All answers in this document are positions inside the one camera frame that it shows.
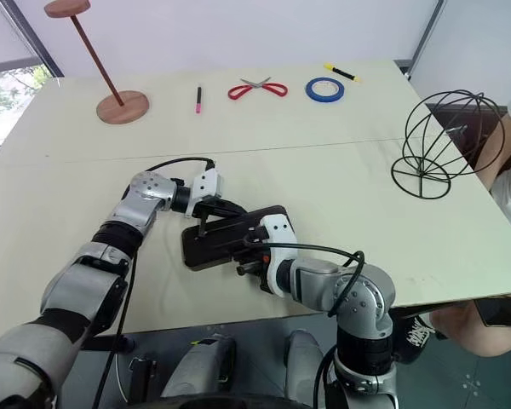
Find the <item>yellow highlighter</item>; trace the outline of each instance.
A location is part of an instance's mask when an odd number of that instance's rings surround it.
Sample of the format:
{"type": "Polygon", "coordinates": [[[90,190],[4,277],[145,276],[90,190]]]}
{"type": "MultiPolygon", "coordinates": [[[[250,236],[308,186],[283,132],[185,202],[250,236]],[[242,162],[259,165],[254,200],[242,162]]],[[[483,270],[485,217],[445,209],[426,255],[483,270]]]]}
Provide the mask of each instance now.
{"type": "Polygon", "coordinates": [[[330,71],[336,72],[339,75],[342,75],[343,77],[348,78],[351,81],[355,81],[356,83],[361,83],[361,79],[359,77],[356,77],[355,75],[349,74],[348,72],[344,72],[334,66],[332,66],[329,62],[327,64],[324,64],[324,67],[327,68],[330,71]]]}

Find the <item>floor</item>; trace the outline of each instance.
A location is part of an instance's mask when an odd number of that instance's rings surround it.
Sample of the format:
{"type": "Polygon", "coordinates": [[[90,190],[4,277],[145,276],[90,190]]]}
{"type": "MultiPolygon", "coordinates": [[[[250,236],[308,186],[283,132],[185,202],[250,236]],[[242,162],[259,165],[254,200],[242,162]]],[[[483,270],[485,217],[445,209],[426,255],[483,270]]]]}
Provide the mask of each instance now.
{"type": "MultiPolygon", "coordinates": [[[[220,332],[237,340],[233,391],[283,395],[284,339],[297,328],[310,331],[324,351],[335,342],[336,323],[322,314],[134,334],[134,353],[119,356],[123,389],[129,388],[132,358],[147,354],[158,362],[150,390],[157,397],[190,342],[220,332]]],[[[105,360],[104,353],[79,355],[62,391],[62,408],[90,407],[105,360]]],[[[112,366],[100,407],[126,407],[117,385],[112,366]]],[[[511,409],[511,352],[483,359],[433,337],[415,363],[399,366],[398,391],[402,409],[511,409]]]]}

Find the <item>wooden lamp base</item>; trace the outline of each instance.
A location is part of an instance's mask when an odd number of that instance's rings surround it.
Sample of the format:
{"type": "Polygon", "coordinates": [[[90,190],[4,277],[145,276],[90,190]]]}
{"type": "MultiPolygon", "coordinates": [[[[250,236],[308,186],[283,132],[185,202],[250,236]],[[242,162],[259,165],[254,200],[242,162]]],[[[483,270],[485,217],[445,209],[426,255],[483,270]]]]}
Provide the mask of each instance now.
{"type": "Polygon", "coordinates": [[[144,115],[150,107],[146,96],[138,91],[119,91],[123,105],[114,95],[103,99],[96,107],[96,114],[107,124],[128,124],[144,115]]]}

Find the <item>blue tape roll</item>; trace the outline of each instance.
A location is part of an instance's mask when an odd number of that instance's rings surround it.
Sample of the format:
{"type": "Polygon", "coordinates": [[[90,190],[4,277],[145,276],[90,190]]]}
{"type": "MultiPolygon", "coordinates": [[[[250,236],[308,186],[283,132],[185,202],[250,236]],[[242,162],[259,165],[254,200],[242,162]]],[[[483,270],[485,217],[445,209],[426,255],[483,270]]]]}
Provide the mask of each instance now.
{"type": "Polygon", "coordinates": [[[340,100],[342,98],[342,96],[344,95],[344,85],[342,85],[339,81],[337,81],[334,78],[320,77],[320,78],[315,78],[315,79],[309,81],[307,86],[305,87],[305,92],[307,93],[307,95],[310,98],[312,98],[315,101],[318,101],[318,102],[333,102],[333,101],[340,100]],[[327,81],[327,82],[335,84],[337,86],[337,88],[338,88],[337,92],[335,94],[333,94],[333,95],[319,95],[319,94],[316,94],[314,92],[314,90],[313,90],[313,86],[316,83],[319,83],[320,81],[327,81]]]}

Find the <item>marker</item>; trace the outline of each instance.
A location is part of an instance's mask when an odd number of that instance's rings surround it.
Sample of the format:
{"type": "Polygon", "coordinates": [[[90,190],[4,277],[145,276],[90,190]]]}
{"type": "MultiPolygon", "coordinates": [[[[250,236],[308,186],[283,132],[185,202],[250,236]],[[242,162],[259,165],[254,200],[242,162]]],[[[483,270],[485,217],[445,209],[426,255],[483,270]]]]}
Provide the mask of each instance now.
{"type": "Polygon", "coordinates": [[[348,72],[341,71],[338,68],[335,68],[332,66],[329,62],[327,64],[324,64],[324,67],[327,68],[330,71],[336,72],[339,75],[342,75],[343,77],[348,78],[351,81],[355,81],[356,83],[361,83],[361,79],[359,77],[356,77],[355,75],[349,74],[348,72]]]}
{"type": "Polygon", "coordinates": [[[195,105],[195,113],[201,113],[201,96],[203,94],[203,89],[199,86],[197,87],[197,105],[195,105]]]}

